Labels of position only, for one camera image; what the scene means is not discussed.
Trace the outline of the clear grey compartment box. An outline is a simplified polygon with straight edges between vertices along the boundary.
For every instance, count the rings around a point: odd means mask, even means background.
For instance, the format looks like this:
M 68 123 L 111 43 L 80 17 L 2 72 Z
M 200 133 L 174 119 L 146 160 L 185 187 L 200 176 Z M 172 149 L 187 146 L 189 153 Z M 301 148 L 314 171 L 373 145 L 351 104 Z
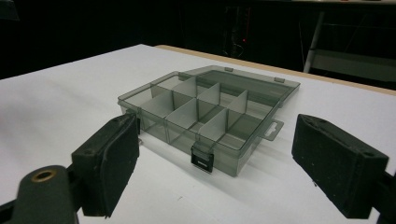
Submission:
M 206 172 L 237 176 L 263 140 L 283 127 L 276 111 L 300 84 L 210 65 L 173 72 L 118 98 L 140 129 L 191 156 Z

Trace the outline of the white metal stand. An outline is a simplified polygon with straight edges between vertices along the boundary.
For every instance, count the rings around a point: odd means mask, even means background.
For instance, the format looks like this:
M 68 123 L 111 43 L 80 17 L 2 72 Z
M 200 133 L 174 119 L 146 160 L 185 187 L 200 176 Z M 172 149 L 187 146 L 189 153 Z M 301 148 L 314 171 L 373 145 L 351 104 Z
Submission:
M 362 23 L 365 17 L 357 25 L 326 22 L 325 18 L 326 13 L 321 11 L 318 14 L 316 27 L 304 61 L 305 73 L 312 73 L 312 69 L 314 69 L 347 77 L 358 77 L 364 80 L 396 83 L 396 57 L 391 59 L 368 53 L 367 50 L 369 48 L 376 49 L 373 42 L 364 43 L 361 44 L 360 48 L 349 50 L 357 34 L 361 33 L 361 29 L 369 31 L 370 29 L 378 28 L 363 26 Z M 323 28 L 338 28 L 342 30 L 341 34 L 345 35 L 347 27 L 353 29 L 353 32 L 342 48 L 321 47 L 319 45 L 321 39 L 327 36 L 323 34 Z

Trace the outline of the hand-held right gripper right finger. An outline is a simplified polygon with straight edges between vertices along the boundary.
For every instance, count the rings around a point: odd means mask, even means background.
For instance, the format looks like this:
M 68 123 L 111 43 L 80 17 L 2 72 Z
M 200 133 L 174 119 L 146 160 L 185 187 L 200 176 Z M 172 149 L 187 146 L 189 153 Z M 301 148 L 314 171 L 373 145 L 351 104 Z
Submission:
M 389 157 L 325 119 L 297 117 L 291 154 L 347 218 L 389 218 Z

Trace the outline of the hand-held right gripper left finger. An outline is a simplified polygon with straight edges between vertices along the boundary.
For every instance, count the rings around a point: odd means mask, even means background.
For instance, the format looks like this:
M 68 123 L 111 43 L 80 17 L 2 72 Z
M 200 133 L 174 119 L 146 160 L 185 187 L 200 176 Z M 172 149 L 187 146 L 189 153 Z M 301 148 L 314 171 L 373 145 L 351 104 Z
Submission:
M 139 157 L 139 124 L 135 114 L 115 117 L 72 153 L 85 216 L 110 217 L 115 210 Z

